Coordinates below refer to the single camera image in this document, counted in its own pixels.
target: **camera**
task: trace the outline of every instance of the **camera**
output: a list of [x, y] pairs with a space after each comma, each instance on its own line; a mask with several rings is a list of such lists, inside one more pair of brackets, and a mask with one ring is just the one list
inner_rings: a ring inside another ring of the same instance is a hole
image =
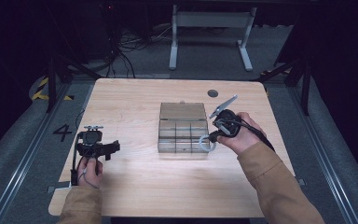
[[81, 132], [76, 137], [74, 157], [72, 161], [72, 169], [71, 169], [71, 184], [72, 186], [76, 186], [78, 183], [77, 170], [76, 169], [76, 152], [80, 154], [80, 156], [85, 157], [87, 160], [89, 158], [95, 158], [97, 161], [95, 166], [95, 174], [98, 172], [98, 158], [100, 156], [105, 156], [106, 161], [110, 161], [111, 154], [120, 150], [120, 144], [118, 140], [111, 144], [102, 144], [103, 133], [98, 131], [98, 129], [102, 129], [103, 126], [85, 126], [87, 130], [85, 132]]
[[84, 128], [88, 130], [78, 134], [78, 139], [82, 139], [83, 143], [76, 142], [76, 150], [80, 156], [95, 159], [98, 159], [100, 156], [105, 156], [105, 160], [109, 161], [111, 154], [120, 150], [118, 140], [106, 145], [100, 143], [103, 139], [103, 133], [98, 131], [98, 129], [102, 129], [103, 126], [94, 125], [85, 126]]

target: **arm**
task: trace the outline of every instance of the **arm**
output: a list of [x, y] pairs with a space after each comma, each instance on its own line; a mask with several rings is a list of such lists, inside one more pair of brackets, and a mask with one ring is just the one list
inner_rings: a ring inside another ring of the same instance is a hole
[[[238, 115], [261, 130], [247, 113]], [[324, 223], [279, 156], [249, 130], [241, 128], [235, 138], [220, 136], [218, 141], [237, 153], [269, 223]]]
[[103, 178], [103, 164], [83, 158], [78, 167], [78, 185], [73, 186], [65, 199], [59, 223], [101, 223], [102, 194], [99, 190]]

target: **wooden tabletop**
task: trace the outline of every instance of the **wooden tabletop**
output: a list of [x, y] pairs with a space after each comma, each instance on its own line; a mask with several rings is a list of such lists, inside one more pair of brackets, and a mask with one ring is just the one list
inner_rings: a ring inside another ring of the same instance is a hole
[[[217, 97], [208, 96], [218, 91]], [[262, 84], [257, 82], [99, 79], [80, 127], [103, 125], [103, 144], [118, 140], [121, 150], [103, 163], [103, 216], [262, 217], [255, 190], [236, 154], [223, 145], [210, 153], [158, 153], [161, 103], [204, 103], [206, 114], [234, 94], [228, 109], [246, 111], [263, 128], [283, 162], [293, 171]], [[216, 130], [208, 119], [209, 132]], [[60, 181], [70, 180], [73, 150]], [[49, 206], [61, 213], [69, 189], [56, 189]]]

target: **left hand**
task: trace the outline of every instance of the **left hand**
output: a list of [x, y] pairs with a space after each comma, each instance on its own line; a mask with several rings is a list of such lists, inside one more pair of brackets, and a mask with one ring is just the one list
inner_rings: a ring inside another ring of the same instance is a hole
[[[95, 174], [95, 167], [98, 162], [98, 175]], [[77, 170], [78, 185], [98, 189], [103, 180], [103, 164], [95, 158], [82, 158]]]

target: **jacket sleeve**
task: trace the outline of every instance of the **jacket sleeve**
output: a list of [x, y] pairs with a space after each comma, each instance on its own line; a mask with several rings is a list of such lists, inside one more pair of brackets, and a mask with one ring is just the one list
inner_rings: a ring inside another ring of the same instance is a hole
[[101, 223], [102, 194], [99, 189], [73, 186], [58, 223]]
[[238, 156], [238, 160], [257, 191], [268, 223], [324, 223], [292, 173], [265, 144], [259, 142], [251, 146]]

